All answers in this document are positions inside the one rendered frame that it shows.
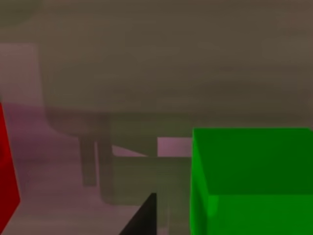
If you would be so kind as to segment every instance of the cube front face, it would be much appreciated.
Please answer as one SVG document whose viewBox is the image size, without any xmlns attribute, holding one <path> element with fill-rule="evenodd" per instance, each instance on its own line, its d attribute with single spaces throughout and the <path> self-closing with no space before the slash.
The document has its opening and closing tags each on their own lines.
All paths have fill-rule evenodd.
<svg viewBox="0 0 313 235">
<path fill-rule="evenodd" d="M 313 231 L 311 130 L 214 128 L 193 134 L 193 235 Z"/>
</svg>

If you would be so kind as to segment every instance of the cube top face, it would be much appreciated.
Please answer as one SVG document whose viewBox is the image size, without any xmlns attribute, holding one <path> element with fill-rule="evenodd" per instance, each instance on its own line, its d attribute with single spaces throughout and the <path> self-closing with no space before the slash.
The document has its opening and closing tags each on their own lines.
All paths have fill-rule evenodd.
<svg viewBox="0 0 313 235">
<path fill-rule="evenodd" d="M 312 194 L 312 143 L 308 128 L 196 128 L 192 177 L 210 195 Z"/>
</svg>

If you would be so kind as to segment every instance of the green block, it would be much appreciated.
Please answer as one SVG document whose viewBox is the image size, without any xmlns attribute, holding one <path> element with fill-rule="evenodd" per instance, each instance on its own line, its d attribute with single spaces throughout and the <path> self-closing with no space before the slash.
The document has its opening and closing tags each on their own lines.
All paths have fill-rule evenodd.
<svg viewBox="0 0 313 235">
<path fill-rule="evenodd" d="M 313 132 L 194 129 L 192 235 L 313 232 Z"/>
</svg>

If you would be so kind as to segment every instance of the red block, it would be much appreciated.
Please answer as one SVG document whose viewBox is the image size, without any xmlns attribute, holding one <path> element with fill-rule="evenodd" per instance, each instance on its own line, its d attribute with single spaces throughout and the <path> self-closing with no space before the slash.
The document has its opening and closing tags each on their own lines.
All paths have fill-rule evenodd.
<svg viewBox="0 0 313 235">
<path fill-rule="evenodd" d="M 19 189 L 0 103 L 0 234 L 19 203 Z"/>
</svg>

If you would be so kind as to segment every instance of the block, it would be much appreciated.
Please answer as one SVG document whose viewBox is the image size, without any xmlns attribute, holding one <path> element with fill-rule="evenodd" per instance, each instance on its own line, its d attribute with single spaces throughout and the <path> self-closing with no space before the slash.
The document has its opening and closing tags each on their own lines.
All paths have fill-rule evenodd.
<svg viewBox="0 0 313 235">
<path fill-rule="evenodd" d="M 0 103 L 0 234 L 20 203 L 9 139 Z"/>
<path fill-rule="evenodd" d="M 192 234 L 313 232 L 312 142 L 308 128 L 194 129 Z"/>
</svg>

